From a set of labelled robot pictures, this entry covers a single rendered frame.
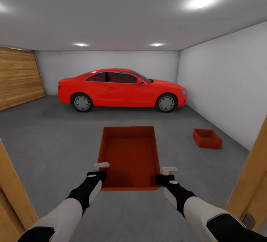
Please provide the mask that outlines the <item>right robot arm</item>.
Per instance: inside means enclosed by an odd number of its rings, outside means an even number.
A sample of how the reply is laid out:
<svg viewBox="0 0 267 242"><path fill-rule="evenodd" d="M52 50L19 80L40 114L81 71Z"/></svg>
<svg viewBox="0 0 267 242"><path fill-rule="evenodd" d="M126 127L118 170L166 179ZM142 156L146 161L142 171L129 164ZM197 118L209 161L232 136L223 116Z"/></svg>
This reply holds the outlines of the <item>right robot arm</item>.
<svg viewBox="0 0 267 242"><path fill-rule="evenodd" d="M231 213L203 201L174 180L176 167L163 167L155 183L164 187L164 195L185 217L202 242L267 242L267 237L242 225Z"/></svg>

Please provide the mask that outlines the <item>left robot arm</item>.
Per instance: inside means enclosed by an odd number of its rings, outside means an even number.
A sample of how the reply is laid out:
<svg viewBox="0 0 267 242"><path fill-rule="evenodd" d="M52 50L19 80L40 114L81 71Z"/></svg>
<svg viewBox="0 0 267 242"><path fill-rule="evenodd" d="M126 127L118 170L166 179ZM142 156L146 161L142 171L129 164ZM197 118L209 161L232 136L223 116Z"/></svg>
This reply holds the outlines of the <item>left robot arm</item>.
<svg viewBox="0 0 267 242"><path fill-rule="evenodd" d="M108 162L95 163L84 182L49 214L34 223L17 242L69 242L85 210L106 181Z"/></svg>

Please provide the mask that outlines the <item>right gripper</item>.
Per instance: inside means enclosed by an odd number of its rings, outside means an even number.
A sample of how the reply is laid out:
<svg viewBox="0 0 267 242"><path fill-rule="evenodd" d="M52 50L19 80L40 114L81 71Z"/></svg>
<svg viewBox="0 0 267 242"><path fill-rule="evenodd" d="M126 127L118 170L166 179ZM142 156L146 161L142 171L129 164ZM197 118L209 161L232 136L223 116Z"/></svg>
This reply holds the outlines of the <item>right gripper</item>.
<svg viewBox="0 0 267 242"><path fill-rule="evenodd" d="M174 179L174 175L169 174L168 176L164 176L163 174L156 174L155 175L155 183L157 185L163 185L165 179L170 178Z"/></svg>

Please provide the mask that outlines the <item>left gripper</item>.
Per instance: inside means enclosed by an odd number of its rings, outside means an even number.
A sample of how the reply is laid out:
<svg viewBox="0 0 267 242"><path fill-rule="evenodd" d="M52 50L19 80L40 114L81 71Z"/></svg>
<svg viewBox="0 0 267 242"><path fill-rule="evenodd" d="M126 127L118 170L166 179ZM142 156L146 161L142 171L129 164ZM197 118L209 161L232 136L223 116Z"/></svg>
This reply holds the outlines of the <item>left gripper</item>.
<svg viewBox="0 0 267 242"><path fill-rule="evenodd" d="M100 170L99 172L88 172L87 176L95 173L100 176L101 181L106 181L106 170Z"/></svg>

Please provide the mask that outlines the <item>storage box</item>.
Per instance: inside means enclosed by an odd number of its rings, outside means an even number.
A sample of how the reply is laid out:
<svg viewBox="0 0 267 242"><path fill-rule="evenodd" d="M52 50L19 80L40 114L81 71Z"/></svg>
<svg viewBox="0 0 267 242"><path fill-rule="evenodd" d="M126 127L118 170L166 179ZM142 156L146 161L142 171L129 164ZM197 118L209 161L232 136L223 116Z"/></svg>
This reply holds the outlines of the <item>storage box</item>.
<svg viewBox="0 0 267 242"><path fill-rule="evenodd" d="M194 129L193 138L200 148L220 149L223 142L213 130Z"/></svg>
<svg viewBox="0 0 267 242"><path fill-rule="evenodd" d="M98 163L108 162L100 191L158 190L160 173L154 126L104 127Z"/></svg>

